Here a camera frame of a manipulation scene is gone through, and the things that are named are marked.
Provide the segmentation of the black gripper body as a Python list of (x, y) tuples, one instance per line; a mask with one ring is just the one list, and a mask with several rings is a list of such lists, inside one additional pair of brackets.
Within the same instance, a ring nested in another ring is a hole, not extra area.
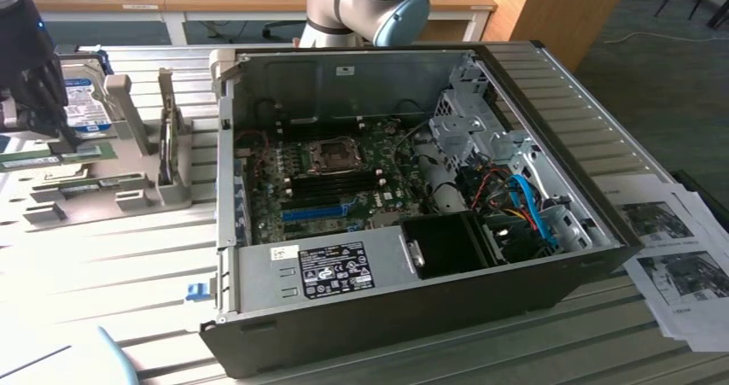
[(26, 104), (67, 104), (61, 61), (33, 0), (2, 9), (2, 88)]

